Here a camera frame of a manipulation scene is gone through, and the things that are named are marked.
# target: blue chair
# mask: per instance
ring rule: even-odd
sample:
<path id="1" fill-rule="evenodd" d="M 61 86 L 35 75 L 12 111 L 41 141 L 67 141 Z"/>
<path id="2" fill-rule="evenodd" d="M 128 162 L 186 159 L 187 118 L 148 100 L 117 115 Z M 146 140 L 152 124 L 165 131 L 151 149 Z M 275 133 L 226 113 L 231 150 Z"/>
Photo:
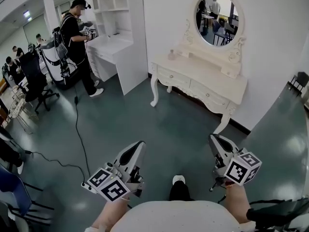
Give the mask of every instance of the blue chair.
<path id="1" fill-rule="evenodd" d="M 220 33 L 219 29 L 220 29 L 221 25 L 217 20 L 213 20 L 212 21 L 212 32 L 213 32 L 213 45 L 214 45 L 214 38 L 217 35 L 218 36 L 218 40 L 217 40 L 217 45 L 219 42 L 219 38 L 223 38 L 221 45 L 224 44 L 224 40 L 228 38 L 228 36 L 226 34 Z"/>
<path id="2" fill-rule="evenodd" d="M 31 200 L 25 186 L 28 186 L 38 191 L 43 191 L 42 189 L 39 189 L 32 185 L 24 183 L 17 175 L 9 172 L 2 165 L 0 165 L 0 191 L 11 192 L 14 195 L 16 202 L 17 202 L 17 206 L 18 206 L 18 208 L 13 208 L 11 205 L 8 205 L 11 213 L 17 217 L 24 218 L 26 221 L 35 222 L 38 224 L 49 226 L 50 224 L 48 223 L 39 222 L 39 221 L 30 219 L 30 218 L 35 218 L 35 219 L 40 219 L 40 220 L 50 220 L 49 218 L 43 218 L 43 217 L 30 215 L 28 214 L 28 212 L 38 212 L 38 210 L 30 209 L 30 207 L 33 204 L 39 207 L 49 209 L 49 210 L 54 210 L 54 208 L 36 203 L 35 201 Z"/>

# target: black cable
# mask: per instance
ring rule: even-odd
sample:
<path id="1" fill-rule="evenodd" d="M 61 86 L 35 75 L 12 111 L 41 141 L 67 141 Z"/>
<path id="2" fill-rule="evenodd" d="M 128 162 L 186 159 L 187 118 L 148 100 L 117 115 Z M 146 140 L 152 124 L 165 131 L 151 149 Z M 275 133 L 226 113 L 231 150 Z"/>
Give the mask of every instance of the black cable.
<path id="1" fill-rule="evenodd" d="M 56 160 L 56 159 L 49 160 L 49 159 L 47 159 L 43 154 L 41 154 L 41 153 L 39 153 L 39 152 L 31 152 L 31 153 L 32 153 L 32 154 L 39 154 L 39 155 L 41 155 L 41 156 L 42 156 L 45 160 L 47 160 L 47 161 L 56 161 L 56 162 L 58 162 L 62 167 L 74 167 L 74 168 L 79 168 L 79 170 L 82 172 L 82 175 L 83 175 L 83 178 L 84 178 L 83 183 L 85 183 L 85 175 L 84 175 L 84 172 L 83 172 L 83 170 L 82 170 L 81 167 L 76 166 L 76 165 L 72 165 L 72 164 L 65 164 L 65 165 L 63 165 L 59 160 Z"/>
<path id="2" fill-rule="evenodd" d="M 84 147 L 83 140 L 82 140 L 82 138 L 81 138 L 81 136 L 80 136 L 80 134 L 79 134 L 78 128 L 77 128 L 77 122 L 78 122 L 78 109 L 77 109 L 77 103 L 78 103 L 78 99 L 77 99 L 77 90 L 76 90 L 75 85 L 74 85 L 74 89 L 75 89 L 75 94 L 76 94 L 76 97 L 75 97 L 75 99 L 74 99 L 74 103 L 75 103 L 76 114 L 77 114 L 76 123 L 75 123 L 75 129 L 76 129 L 76 131 L 77 131 L 77 134 L 78 134 L 79 139 L 81 140 L 81 143 L 82 143 L 82 146 L 83 146 L 84 155 L 85 155 L 85 160 L 86 160 L 86 165 L 87 165 L 87 170 L 88 170 L 88 174 L 89 174 L 89 177 L 90 177 L 91 174 L 90 174 L 90 170 L 89 170 L 88 158 L 87 158 L 86 150 L 85 150 L 85 147 Z"/>
<path id="3" fill-rule="evenodd" d="M 226 195 L 224 195 L 223 198 L 220 199 L 217 203 L 221 203 L 224 199 L 226 199 Z"/>

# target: black cap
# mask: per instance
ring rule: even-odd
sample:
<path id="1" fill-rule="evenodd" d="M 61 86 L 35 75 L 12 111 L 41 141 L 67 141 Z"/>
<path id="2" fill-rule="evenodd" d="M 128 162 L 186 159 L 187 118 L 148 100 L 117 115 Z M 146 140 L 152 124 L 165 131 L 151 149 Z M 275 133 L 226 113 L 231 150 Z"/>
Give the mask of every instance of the black cap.
<path id="1" fill-rule="evenodd" d="M 77 5 L 83 5 L 86 8 L 86 0 L 74 0 L 71 9 L 73 9 Z"/>

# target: office chair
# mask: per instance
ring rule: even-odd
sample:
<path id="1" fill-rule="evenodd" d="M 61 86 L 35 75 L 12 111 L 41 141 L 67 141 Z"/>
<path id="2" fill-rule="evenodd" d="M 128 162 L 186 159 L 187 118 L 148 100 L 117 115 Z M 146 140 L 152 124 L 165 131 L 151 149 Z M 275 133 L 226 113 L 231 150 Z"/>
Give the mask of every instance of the office chair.
<path id="1" fill-rule="evenodd" d="M 17 175 L 9 172 L 2 165 L 0 165 L 0 180 L 0 191 L 11 192 L 16 199 L 18 208 L 13 208 L 11 205 L 8 205 L 9 210 L 13 215 L 17 217 L 22 217 L 29 222 L 50 226 L 49 223 L 34 220 L 39 219 L 42 221 L 49 221 L 50 218 L 38 217 L 28 214 L 28 212 L 38 212 L 38 210 L 30 209 L 32 205 L 36 205 L 49 210 L 54 210 L 54 208 L 36 203 L 35 201 L 31 200 L 25 185 L 38 191 L 43 191 L 42 189 L 24 183 Z"/>
<path id="2" fill-rule="evenodd" d="M 219 32 L 220 27 L 221 25 L 217 20 L 212 21 L 212 32 L 213 32 L 213 43 L 212 44 L 213 45 L 214 45 L 214 38 L 216 35 L 218 36 L 217 45 L 219 42 L 219 37 L 223 38 L 221 45 L 224 44 L 224 40 L 228 38 L 226 34 Z"/>
<path id="3" fill-rule="evenodd" d="M 0 220 L 2 219 L 4 226 L 9 228 L 9 231 L 29 232 L 29 225 L 26 220 L 20 217 L 15 217 L 15 221 L 9 218 L 9 207 L 6 203 L 0 201 Z"/>
<path id="4" fill-rule="evenodd" d="M 298 72 L 297 76 L 294 75 L 293 79 L 291 80 L 291 84 L 293 85 L 293 87 L 295 87 L 298 90 L 299 85 L 301 85 L 301 89 L 299 90 L 299 92 L 301 93 L 301 90 L 307 86 L 309 82 L 309 76 L 305 73 L 305 72 Z"/>
<path id="5" fill-rule="evenodd" d="M 40 70 L 39 56 L 37 52 L 35 50 L 27 52 L 20 58 L 20 63 L 21 69 L 28 81 L 27 88 L 29 89 L 29 92 L 27 92 L 26 95 L 26 102 L 31 102 L 37 98 L 39 103 L 34 110 L 35 113 L 39 114 L 37 110 L 42 103 L 46 110 L 49 111 L 50 109 L 46 105 L 46 99 L 54 95 L 59 97 L 59 94 L 53 93 L 51 89 L 44 89 L 47 85 L 47 81 L 46 76 L 42 74 Z"/>

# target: curved table leg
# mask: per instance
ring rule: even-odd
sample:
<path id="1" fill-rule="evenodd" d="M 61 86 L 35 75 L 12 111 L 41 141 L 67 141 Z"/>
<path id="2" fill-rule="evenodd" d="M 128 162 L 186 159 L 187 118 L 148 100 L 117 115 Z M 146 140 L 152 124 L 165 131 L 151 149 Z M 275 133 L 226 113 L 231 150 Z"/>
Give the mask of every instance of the curved table leg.
<path id="1" fill-rule="evenodd" d="M 214 130 L 213 134 L 219 134 L 223 131 L 223 129 L 227 126 L 228 122 L 230 121 L 231 115 L 230 114 L 223 114 L 221 119 L 221 124 Z"/>
<path id="2" fill-rule="evenodd" d="M 154 100 L 152 102 L 150 102 L 150 105 L 152 107 L 155 107 L 155 105 L 158 103 L 159 100 L 159 94 L 158 94 L 158 78 L 155 74 L 153 74 L 152 78 L 151 78 L 151 89 L 153 91 L 154 94 Z"/>

